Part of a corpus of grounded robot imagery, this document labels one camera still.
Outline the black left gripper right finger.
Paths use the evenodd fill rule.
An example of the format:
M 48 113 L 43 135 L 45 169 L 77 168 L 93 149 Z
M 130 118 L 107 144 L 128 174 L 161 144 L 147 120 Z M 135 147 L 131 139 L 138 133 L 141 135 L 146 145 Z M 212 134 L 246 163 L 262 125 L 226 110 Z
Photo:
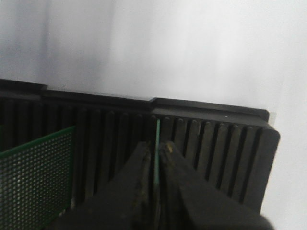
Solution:
M 164 230 L 272 230 L 258 212 L 201 178 L 173 142 L 159 145 L 161 227 Z

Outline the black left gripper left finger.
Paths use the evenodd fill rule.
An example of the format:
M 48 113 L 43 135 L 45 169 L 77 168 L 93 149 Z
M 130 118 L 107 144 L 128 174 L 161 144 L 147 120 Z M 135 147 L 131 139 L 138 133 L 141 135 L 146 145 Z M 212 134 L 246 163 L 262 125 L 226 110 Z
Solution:
M 51 230 L 152 230 L 150 145 L 139 142 L 114 178 L 93 197 L 57 218 Z

